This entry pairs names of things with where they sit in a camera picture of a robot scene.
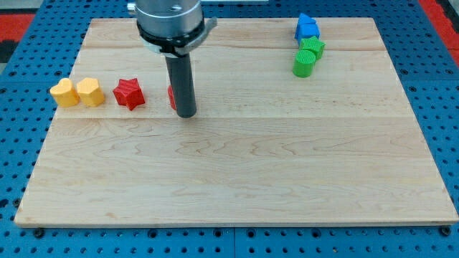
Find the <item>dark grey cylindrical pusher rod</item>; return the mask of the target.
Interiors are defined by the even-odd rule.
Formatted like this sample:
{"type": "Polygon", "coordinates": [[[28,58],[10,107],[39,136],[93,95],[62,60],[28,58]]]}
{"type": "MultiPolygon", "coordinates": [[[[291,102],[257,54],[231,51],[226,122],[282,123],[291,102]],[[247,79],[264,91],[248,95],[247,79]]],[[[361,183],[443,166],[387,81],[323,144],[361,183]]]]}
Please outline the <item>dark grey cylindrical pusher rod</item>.
{"type": "Polygon", "coordinates": [[[197,112],[191,61],[188,54],[183,57],[167,57],[166,66],[171,83],[176,114],[180,118],[191,118],[197,112]]]}

